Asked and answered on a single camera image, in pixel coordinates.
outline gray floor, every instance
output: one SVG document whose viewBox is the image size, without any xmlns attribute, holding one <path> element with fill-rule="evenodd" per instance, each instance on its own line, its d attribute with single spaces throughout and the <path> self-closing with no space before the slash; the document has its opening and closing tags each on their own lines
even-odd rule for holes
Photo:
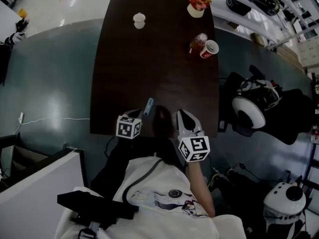
<svg viewBox="0 0 319 239">
<path fill-rule="evenodd" d="M 24 122 L 46 117 L 90 117 L 91 81 L 102 22 L 99 19 L 66 25 L 16 44 L 5 86 L 0 88 L 1 136 L 16 130 L 20 112 L 25 113 Z M 310 79 L 275 53 L 218 29 L 216 39 L 220 46 L 220 77 L 232 71 L 249 77 L 248 68 L 253 64 L 284 90 L 300 88 L 310 95 Z M 47 119 L 21 126 L 20 136 L 25 147 L 47 154 L 59 151 L 64 142 L 84 150 L 89 182 L 107 161 L 103 151 L 110 136 L 90 134 L 88 120 Z M 306 133 L 300 134 L 293 145 L 285 145 L 263 132 L 246 138 L 228 128 L 211 139 L 211 166 L 221 168 L 243 162 L 261 178 L 285 178 L 285 169 L 297 177 L 305 172 L 310 150 Z M 2 160 L 7 158 L 8 150 L 2 155 Z M 210 178 L 209 159 L 202 167 Z"/>
</svg>

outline white cup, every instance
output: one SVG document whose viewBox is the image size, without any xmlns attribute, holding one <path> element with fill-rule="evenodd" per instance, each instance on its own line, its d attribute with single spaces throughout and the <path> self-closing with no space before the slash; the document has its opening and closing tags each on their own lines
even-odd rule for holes
<svg viewBox="0 0 319 239">
<path fill-rule="evenodd" d="M 133 17 L 134 26 L 137 29 L 142 29 L 145 26 L 145 15 L 142 13 L 135 14 Z"/>
<path fill-rule="evenodd" d="M 218 44 L 214 42 L 213 40 L 207 40 L 199 55 L 202 58 L 208 58 L 211 55 L 217 54 L 218 51 L 219 51 Z"/>
</svg>

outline table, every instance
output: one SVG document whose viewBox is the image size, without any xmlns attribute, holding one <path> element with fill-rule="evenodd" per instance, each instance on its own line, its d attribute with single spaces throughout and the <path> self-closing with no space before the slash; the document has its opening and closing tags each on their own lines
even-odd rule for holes
<svg viewBox="0 0 319 239">
<path fill-rule="evenodd" d="M 188 0 L 110 1 L 95 59 L 91 133 L 114 135 L 118 115 L 144 109 L 152 97 L 170 112 L 173 125 L 177 110 L 185 109 L 201 121 L 207 136 L 216 136 L 218 58 L 189 54 L 196 35 L 215 40 L 211 9 L 193 18 L 187 6 Z M 133 25 L 138 12 L 146 16 L 143 29 Z M 152 113 L 143 118 L 142 136 L 154 136 Z"/>
</svg>

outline floor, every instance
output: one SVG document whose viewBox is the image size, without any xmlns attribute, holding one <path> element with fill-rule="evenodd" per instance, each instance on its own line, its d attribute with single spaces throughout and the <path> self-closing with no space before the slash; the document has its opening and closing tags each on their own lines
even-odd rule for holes
<svg viewBox="0 0 319 239">
<path fill-rule="evenodd" d="M 30 20 L 27 35 L 78 21 L 104 18 L 110 0 L 17 0 L 12 8 L 25 9 Z"/>
<path fill-rule="evenodd" d="M 25 113 L 24 122 L 53 117 L 21 126 L 23 146 L 54 154 L 68 142 L 84 150 L 89 182 L 107 161 L 103 151 L 110 136 L 90 134 L 88 120 L 56 117 L 90 117 L 91 81 L 102 22 L 97 19 L 65 25 L 16 44 L 5 86 L 0 88 L 0 136 L 16 130 L 21 112 Z M 220 77 L 227 77 L 232 71 L 248 77 L 248 68 L 253 64 L 284 90 L 299 88 L 305 95 L 311 95 L 310 79 L 298 68 L 246 39 L 219 29 L 215 31 L 220 46 Z M 211 166 L 223 170 L 238 162 L 245 163 L 259 178 L 285 179 L 286 169 L 296 178 L 304 174 L 311 152 L 306 133 L 301 133 L 293 145 L 285 145 L 263 132 L 247 138 L 233 132 L 231 127 L 211 139 L 210 146 L 211 163 L 209 159 L 202 162 L 207 178 L 212 175 Z M 8 155 L 8 149 L 2 152 L 2 157 Z M 255 179 L 245 171 L 242 173 Z"/>
</svg>

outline blue object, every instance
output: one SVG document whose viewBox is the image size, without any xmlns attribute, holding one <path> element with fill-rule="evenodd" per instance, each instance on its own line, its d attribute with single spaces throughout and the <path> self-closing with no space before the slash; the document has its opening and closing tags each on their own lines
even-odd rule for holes
<svg viewBox="0 0 319 239">
<path fill-rule="evenodd" d="M 149 98 L 148 103 L 146 104 L 145 110 L 144 110 L 144 115 L 147 116 L 150 114 L 151 108 L 153 106 L 154 99 Z"/>
</svg>

